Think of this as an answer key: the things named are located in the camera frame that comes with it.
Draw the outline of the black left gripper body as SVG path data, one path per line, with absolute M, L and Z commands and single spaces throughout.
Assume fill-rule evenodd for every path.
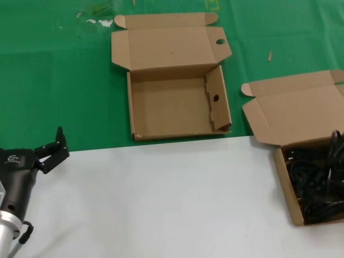
M 37 161 L 32 149 L 1 149 L 1 183 L 6 191 L 2 211 L 25 218 L 36 182 Z

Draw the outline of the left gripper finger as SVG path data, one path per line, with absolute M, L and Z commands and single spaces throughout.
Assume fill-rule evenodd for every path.
M 34 149 L 34 153 L 38 160 L 47 157 L 43 162 L 36 162 L 37 168 L 44 174 L 48 174 L 51 170 L 67 159 L 70 155 L 62 127 L 58 127 L 54 142 Z

